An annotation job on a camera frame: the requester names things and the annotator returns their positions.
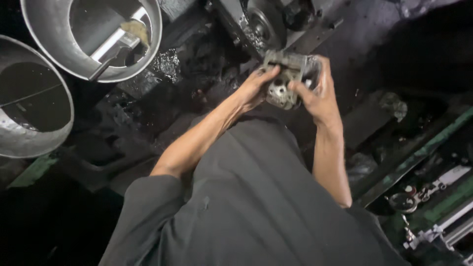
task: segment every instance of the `shirt sleeve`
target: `shirt sleeve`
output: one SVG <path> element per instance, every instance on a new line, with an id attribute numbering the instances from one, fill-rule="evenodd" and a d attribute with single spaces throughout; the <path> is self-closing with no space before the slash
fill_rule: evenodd
<path id="1" fill-rule="evenodd" d="M 100 266 L 140 265 L 159 243 L 166 222 L 183 206 L 181 181 L 173 176 L 142 177 L 126 190 L 122 213 Z"/>

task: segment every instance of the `man's right hand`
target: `man's right hand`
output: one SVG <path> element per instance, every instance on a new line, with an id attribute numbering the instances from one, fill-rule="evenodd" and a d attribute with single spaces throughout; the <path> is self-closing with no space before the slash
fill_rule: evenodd
<path id="1" fill-rule="evenodd" d="M 314 118 L 317 126 L 341 125 L 342 119 L 335 97 L 330 61 L 320 55 L 317 57 L 322 64 L 317 87 L 310 91 L 303 83 L 291 81 L 289 89 L 300 95 L 304 106 Z"/>

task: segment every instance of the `black oil residue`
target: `black oil residue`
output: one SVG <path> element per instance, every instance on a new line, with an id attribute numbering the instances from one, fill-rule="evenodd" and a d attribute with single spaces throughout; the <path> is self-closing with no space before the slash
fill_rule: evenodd
<path id="1" fill-rule="evenodd" d="M 5 68 L 0 73 L 0 96 L 3 111 L 25 128 L 51 132 L 70 120 L 66 90 L 46 66 L 22 62 Z"/>

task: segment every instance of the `bolt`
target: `bolt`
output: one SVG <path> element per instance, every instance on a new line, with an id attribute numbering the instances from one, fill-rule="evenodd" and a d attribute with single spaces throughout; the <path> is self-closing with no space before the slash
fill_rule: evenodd
<path id="1" fill-rule="evenodd" d="M 337 21 L 331 23 L 331 24 L 329 25 L 329 28 L 332 29 L 332 30 L 333 30 L 333 29 L 336 29 L 336 28 L 338 28 L 338 26 L 340 26 L 342 23 L 343 23 L 343 18 L 341 18 L 341 19 L 339 19 L 339 20 L 337 20 Z"/>
<path id="2" fill-rule="evenodd" d="M 259 37 L 261 37 L 261 36 L 264 35 L 264 26 L 258 23 L 258 24 L 254 27 L 254 31 L 256 32 L 256 35 L 258 35 Z"/>

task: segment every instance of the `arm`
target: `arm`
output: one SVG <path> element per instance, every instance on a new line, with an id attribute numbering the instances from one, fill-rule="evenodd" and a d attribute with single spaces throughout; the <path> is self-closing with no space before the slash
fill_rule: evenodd
<path id="1" fill-rule="evenodd" d="M 182 173 L 195 167 L 202 155 L 228 127 L 242 114 L 264 101 L 261 85 L 278 73 L 279 67 L 268 72 L 263 69 L 253 72 L 234 94 L 164 151 L 151 175 L 172 175 L 179 178 Z"/>
<path id="2" fill-rule="evenodd" d="M 289 89 L 301 96 L 317 126 L 312 169 L 315 180 L 342 208 L 349 208 L 352 198 L 345 171 L 342 119 L 335 98 L 330 62 L 322 56 L 319 60 L 322 70 L 314 91 L 310 91 L 300 82 L 290 83 Z"/>

